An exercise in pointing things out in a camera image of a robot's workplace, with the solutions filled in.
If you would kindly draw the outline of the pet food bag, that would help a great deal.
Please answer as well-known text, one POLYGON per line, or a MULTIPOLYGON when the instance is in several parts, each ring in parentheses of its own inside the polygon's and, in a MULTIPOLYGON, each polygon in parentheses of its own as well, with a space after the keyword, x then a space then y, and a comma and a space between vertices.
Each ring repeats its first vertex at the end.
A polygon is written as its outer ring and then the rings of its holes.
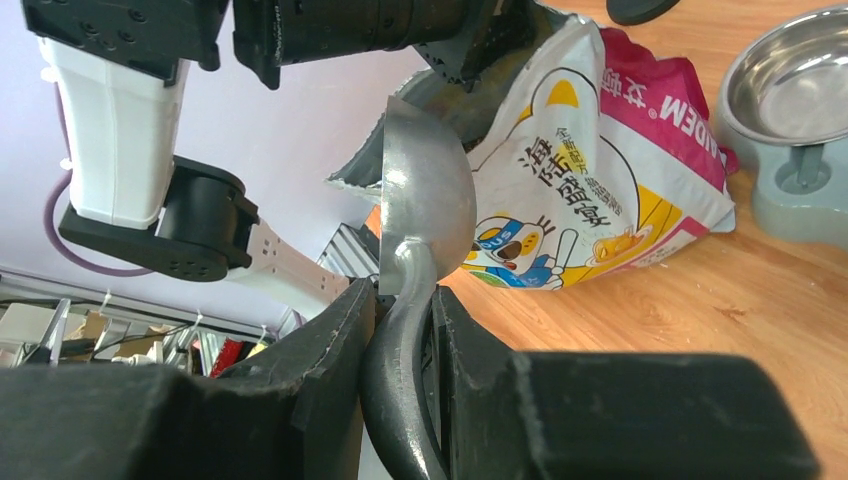
POLYGON ((536 41, 473 90, 428 69, 396 92, 466 148, 477 220, 463 268, 494 287, 557 290, 733 230, 736 161, 710 131, 693 64, 579 14, 530 11, 536 41))

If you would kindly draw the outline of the metal food scoop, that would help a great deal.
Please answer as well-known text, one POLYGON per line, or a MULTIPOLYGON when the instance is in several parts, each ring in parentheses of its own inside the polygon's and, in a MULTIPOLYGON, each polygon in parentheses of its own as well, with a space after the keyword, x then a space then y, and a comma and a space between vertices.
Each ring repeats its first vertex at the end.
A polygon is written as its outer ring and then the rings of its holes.
POLYGON ((427 409, 422 349, 431 297, 471 249, 477 218, 472 170, 456 133, 392 96, 384 117, 379 287, 395 303, 360 365, 363 420, 395 479, 448 476, 427 409))

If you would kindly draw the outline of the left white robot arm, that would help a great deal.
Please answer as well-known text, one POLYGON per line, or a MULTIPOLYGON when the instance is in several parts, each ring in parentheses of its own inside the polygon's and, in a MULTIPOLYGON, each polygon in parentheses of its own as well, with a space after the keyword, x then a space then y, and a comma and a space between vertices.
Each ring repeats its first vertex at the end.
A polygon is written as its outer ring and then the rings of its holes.
POLYGON ((77 245, 174 278, 226 279, 313 317, 348 287, 282 241, 229 172, 175 154, 188 69, 237 60, 268 88, 285 65, 413 47, 452 94, 487 99, 550 32, 534 1, 26 1, 55 72, 77 245))

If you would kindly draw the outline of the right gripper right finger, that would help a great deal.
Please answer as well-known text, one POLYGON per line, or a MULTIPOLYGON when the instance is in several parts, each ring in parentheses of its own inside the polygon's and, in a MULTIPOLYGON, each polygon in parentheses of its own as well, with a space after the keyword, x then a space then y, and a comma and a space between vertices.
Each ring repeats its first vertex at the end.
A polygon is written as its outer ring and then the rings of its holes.
POLYGON ((820 476, 779 389, 750 359, 516 351, 446 287, 432 311, 454 479, 820 476))

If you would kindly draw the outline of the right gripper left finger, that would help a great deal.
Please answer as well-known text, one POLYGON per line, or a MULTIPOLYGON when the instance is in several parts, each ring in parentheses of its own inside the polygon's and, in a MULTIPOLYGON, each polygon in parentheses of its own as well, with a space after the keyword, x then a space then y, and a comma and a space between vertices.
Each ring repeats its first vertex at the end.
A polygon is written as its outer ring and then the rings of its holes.
POLYGON ((354 479, 358 369, 375 293, 320 315, 215 379, 167 366, 1 373, 5 479, 354 479))

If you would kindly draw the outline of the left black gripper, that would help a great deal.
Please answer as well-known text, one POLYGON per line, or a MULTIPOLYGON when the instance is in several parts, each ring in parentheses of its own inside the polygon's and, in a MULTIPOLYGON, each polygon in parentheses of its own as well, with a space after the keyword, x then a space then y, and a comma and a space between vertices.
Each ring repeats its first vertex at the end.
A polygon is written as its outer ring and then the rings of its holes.
POLYGON ((533 43, 533 1, 235 1, 237 60, 271 90, 287 65, 413 47, 447 83, 475 84, 533 43))

